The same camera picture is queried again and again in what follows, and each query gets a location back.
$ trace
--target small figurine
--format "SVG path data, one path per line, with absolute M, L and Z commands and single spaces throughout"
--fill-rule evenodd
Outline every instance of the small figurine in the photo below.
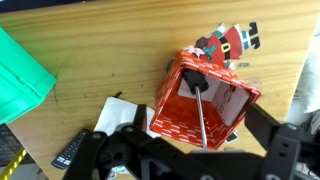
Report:
M 239 25 L 234 25 L 227 32 L 224 24 L 211 33 L 209 38 L 201 37 L 196 41 L 194 47 L 187 47 L 185 50 L 192 52 L 195 56 L 225 68 L 234 69 L 230 59 L 240 59 L 242 53 L 253 46 L 260 47 L 257 24 L 249 24 L 249 31 L 241 31 Z

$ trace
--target metal rod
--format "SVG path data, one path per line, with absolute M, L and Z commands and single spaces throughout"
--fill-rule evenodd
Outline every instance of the metal rod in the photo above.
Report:
M 202 111 L 202 104 L 201 104 L 201 93 L 200 93 L 199 86 L 196 86 L 195 90 L 196 90 L 198 112 L 199 112 L 199 119 L 200 119 L 202 144 L 203 144 L 203 149 L 206 150 L 207 149 L 207 136 L 206 136 L 206 129 L 205 129 L 205 125 L 204 125 L 204 119 L 203 119 L 203 111 Z

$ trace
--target remote control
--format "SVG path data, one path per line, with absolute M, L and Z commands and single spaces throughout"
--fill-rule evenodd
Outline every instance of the remote control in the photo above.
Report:
M 58 169 L 66 169 L 71 164 L 83 137 L 90 133 L 89 130 L 81 130 L 76 137 L 66 146 L 63 151 L 51 162 L 51 165 Z

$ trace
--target red basket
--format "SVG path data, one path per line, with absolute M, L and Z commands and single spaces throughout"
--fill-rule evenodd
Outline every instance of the red basket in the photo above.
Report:
M 162 135 L 202 146 L 197 101 L 178 95 L 178 89 L 182 81 L 181 72 L 185 69 L 196 70 L 211 78 L 245 89 L 249 93 L 246 104 L 256 102 L 260 97 L 258 89 L 245 84 L 231 70 L 204 62 L 182 50 L 175 57 L 156 97 L 156 112 L 150 128 Z M 245 116 L 245 110 L 242 109 L 233 124 L 227 126 L 210 102 L 202 101 L 202 108 L 209 149 L 217 149 Z

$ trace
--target wooden table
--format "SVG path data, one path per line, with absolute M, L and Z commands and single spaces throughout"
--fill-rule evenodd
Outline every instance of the wooden table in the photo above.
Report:
M 259 101 L 286 117 L 320 12 L 318 0 L 99 1 L 0 15 L 0 25 L 58 82 L 43 104 L 9 125 L 50 179 L 50 162 L 82 128 L 93 129 L 107 97 L 154 108 L 168 60 L 217 25 L 256 21 L 261 47 L 245 52 L 237 74 L 262 91 Z M 243 125 L 225 148 L 265 152 Z M 165 138 L 188 152 L 194 146 Z

